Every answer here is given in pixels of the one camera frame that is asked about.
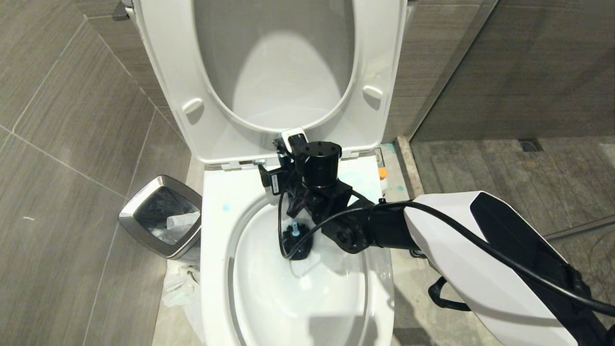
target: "black strap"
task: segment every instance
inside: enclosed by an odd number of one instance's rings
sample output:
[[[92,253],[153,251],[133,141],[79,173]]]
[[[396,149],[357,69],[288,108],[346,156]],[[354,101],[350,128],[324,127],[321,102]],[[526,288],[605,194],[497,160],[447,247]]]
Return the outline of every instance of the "black strap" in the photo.
[[[470,311],[470,307],[467,306],[466,303],[453,302],[452,300],[440,298],[440,293],[442,293],[442,287],[446,283],[446,279],[443,277],[439,278],[435,284],[431,285],[431,287],[427,290],[429,293],[429,297],[434,301],[436,305],[441,308],[459,310],[459,311]]]
[[[606,344],[609,346],[615,346],[615,324],[612,325],[609,331],[606,333]]]

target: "white toilet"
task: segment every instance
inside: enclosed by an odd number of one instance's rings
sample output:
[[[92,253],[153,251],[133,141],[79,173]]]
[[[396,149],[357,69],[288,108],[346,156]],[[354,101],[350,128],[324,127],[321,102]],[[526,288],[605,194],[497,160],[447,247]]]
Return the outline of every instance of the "white toilet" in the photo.
[[[387,249],[351,255],[317,233],[279,252],[256,168],[302,127],[343,148],[339,178],[381,197],[383,136],[407,0],[133,0],[131,17],[192,154],[207,169],[201,235],[208,346],[389,346]]]

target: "toilet lid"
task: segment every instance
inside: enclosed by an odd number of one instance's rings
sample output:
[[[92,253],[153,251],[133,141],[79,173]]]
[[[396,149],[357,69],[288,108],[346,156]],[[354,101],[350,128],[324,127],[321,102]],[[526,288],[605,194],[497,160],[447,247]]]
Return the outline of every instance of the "toilet lid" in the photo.
[[[377,146],[405,8],[406,0],[134,1],[192,154],[232,167],[275,158],[271,142],[293,127],[340,144],[346,157]]]

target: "trash can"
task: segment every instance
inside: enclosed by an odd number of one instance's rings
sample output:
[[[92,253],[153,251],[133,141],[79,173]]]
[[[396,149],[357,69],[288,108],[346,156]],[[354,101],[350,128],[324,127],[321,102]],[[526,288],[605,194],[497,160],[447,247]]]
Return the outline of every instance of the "trash can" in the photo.
[[[160,175],[124,206],[119,223],[160,256],[199,264],[202,197],[185,184]]]

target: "gray tile wall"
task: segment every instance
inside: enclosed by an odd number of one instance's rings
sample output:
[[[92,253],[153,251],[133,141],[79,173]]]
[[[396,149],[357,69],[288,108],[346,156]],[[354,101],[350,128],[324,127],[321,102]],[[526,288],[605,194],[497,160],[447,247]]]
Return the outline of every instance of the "gray tile wall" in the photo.
[[[418,125],[484,2],[489,1],[409,1],[417,7],[403,40],[383,142],[410,135]]]
[[[75,1],[81,12],[153,104],[157,107],[168,107],[137,28],[131,20],[115,22],[111,18],[119,0]]]
[[[165,261],[117,215],[190,152],[72,0],[0,13],[0,344],[150,345]]]
[[[417,140],[615,134],[615,14],[501,0]]]

